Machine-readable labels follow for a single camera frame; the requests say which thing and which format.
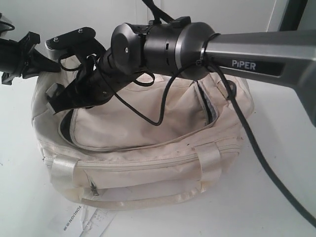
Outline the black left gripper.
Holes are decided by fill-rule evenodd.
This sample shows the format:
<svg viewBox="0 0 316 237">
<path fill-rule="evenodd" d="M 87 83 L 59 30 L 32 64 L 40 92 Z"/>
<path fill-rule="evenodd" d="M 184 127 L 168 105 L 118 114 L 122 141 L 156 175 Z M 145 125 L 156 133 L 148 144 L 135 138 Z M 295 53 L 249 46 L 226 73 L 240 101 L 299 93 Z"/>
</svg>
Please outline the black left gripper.
<svg viewBox="0 0 316 237">
<path fill-rule="evenodd" d="M 40 35 L 34 32 L 28 32 L 20 41 L 0 39 L 1 78 L 28 79 L 42 72 L 59 73 L 59 64 L 34 49 L 37 44 L 40 44 Z"/>
</svg>

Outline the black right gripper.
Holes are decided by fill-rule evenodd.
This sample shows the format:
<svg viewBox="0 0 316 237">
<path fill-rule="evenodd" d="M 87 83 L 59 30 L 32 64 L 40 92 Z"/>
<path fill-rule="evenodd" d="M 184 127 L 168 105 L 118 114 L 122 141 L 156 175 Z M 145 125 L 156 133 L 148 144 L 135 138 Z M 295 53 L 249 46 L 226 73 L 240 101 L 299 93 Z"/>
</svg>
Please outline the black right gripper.
<svg viewBox="0 0 316 237">
<path fill-rule="evenodd" d="M 111 49 L 100 57 L 95 69 L 91 56 L 86 63 L 67 87 L 59 83 L 49 87 L 48 108 L 53 114 L 103 105 L 133 82 L 133 75 L 126 75 L 115 66 Z"/>
</svg>

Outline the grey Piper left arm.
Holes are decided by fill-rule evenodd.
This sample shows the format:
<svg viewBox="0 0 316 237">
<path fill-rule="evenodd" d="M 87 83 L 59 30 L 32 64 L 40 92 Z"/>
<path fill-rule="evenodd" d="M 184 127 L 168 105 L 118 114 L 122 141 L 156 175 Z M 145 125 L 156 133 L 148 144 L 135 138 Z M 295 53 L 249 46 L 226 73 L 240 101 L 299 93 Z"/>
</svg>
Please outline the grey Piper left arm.
<svg viewBox="0 0 316 237">
<path fill-rule="evenodd" d="M 35 47 L 40 44 L 40 35 L 28 32 L 20 41 L 0 39 L 1 83 L 12 85 L 14 78 L 29 79 L 42 72 L 58 73 L 58 63 L 48 59 Z"/>
</svg>

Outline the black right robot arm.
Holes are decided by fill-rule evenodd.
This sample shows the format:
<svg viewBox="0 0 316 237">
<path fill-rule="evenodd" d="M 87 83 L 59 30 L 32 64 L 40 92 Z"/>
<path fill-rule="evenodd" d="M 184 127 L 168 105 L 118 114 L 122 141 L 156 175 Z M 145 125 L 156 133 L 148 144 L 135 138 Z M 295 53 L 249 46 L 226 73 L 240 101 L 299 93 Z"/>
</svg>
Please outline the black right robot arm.
<svg viewBox="0 0 316 237">
<path fill-rule="evenodd" d="M 222 35 L 206 23 L 181 17 L 170 23 L 117 26 L 105 49 L 92 28 L 50 39 L 59 59 L 76 56 L 78 74 L 46 93 L 53 113 L 107 103 L 139 76 L 161 74 L 200 80 L 217 68 L 227 75 L 292 88 L 316 121 L 316 32 L 281 31 Z"/>
</svg>

